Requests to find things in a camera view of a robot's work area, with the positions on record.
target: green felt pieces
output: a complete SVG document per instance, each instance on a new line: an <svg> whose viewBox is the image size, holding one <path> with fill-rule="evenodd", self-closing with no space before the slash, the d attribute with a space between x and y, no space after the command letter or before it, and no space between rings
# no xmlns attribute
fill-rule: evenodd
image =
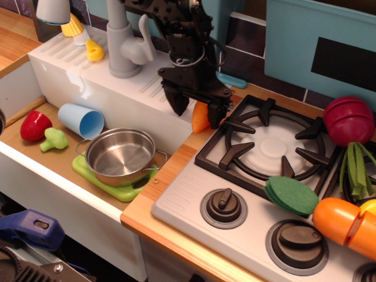
<svg viewBox="0 0 376 282"><path fill-rule="evenodd" d="M365 169L363 153L376 165L376 160L373 155L360 142L350 142L341 166L341 192L343 192L344 179L347 172L351 196L355 201L362 199L367 194L372 195L375 193L375 188Z"/></svg>
<svg viewBox="0 0 376 282"><path fill-rule="evenodd" d="M264 189L274 204L290 213L308 216L318 204L315 192L304 183L289 177L269 177Z"/></svg>

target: black label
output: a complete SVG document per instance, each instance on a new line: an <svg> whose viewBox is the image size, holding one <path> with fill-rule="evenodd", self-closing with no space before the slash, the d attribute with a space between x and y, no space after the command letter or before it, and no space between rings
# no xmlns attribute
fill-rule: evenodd
<svg viewBox="0 0 376 282"><path fill-rule="evenodd" d="M312 72L376 91L376 52L318 38Z"/></svg>

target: stove knob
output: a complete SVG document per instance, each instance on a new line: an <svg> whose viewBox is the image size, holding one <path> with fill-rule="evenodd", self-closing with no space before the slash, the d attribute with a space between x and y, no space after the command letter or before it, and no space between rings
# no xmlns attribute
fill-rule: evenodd
<svg viewBox="0 0 376 282"><path fill-rule="evenodd" d="M312 268L324 257L322 235L301 221L282 224L274 231L271 245L276 256L294 268Z"/></svg>
<svg viewBox="0 0 376 282"><path fill-rule="evenodd" d="M353 282L376 282L376 263L368 263L358 268Z"/></svg>
<svg viewBox="0 0 376 282"><path fill-rule="evenodd" d="M219 222L229 223L241 215L241 204L230 188L215 192L206 203L209 216Z"/></svg>
<svg viewBox="0 0 376 282"><path fill-rule="evenodd" d="M364 273L361 282L376 282L376 271L373 269Z"/></svg>

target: stove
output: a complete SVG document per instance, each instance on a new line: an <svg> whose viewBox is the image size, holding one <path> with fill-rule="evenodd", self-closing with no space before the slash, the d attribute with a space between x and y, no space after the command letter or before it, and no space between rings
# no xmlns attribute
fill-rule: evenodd
<svg viewBox="0 0 376 282"><path fill-rule="evenodd" d="M373 281L363 275L373 275L370 259L318 232L303 245L294 239L298 232L312 234L311 216L280 209L263 188L270 176L285 176L308 185L320 200L342 197L337 183L342 156L322 118L309 119L275 100L248 95L171 182L152 213L270 281ZM293 251L280 246L281 237Z"/></svg>

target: toy broccoli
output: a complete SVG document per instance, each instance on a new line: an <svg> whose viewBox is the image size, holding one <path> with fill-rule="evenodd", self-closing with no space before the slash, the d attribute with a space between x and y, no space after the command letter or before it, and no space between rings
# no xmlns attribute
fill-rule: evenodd
<svg viewBox="0 0 376 282"><path fill-rule="evenodd" d="M45 136L47 140L41 144L43 152L47 152L52 148L64 149L68 146L68 140L61 130L52 127L47 128L45 130Z"/></svg>

